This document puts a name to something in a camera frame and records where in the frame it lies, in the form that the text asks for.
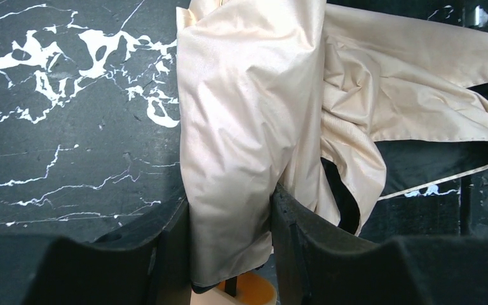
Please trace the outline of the beige folding umbrella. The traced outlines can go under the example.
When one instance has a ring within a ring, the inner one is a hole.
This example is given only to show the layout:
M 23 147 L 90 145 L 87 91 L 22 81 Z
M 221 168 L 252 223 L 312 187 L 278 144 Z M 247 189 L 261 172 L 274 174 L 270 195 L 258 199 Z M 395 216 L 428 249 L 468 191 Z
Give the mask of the beige folding umbrella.
M 176 16 L 196 294 L 267 261 L 277 185 L 359 234 L 378 201 L 488 169 L 488 32 L 326 1 Z

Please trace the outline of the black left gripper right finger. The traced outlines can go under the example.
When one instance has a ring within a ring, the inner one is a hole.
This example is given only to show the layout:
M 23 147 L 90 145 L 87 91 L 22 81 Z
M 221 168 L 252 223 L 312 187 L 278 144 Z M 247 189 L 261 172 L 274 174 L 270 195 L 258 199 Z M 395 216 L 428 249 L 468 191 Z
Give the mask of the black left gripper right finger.
M 271 196 L 282 304 L 488 304 L 488 238 L 397 236 L 373 243 Z

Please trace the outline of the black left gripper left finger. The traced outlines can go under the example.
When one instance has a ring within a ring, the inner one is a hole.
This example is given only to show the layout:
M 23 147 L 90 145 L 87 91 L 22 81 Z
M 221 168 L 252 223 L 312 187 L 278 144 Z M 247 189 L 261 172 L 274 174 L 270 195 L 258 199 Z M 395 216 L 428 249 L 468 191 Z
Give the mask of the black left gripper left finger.
M 91 243 L 0 235 L 0 304 L 189 304 L 188 203 L 155 206 Z

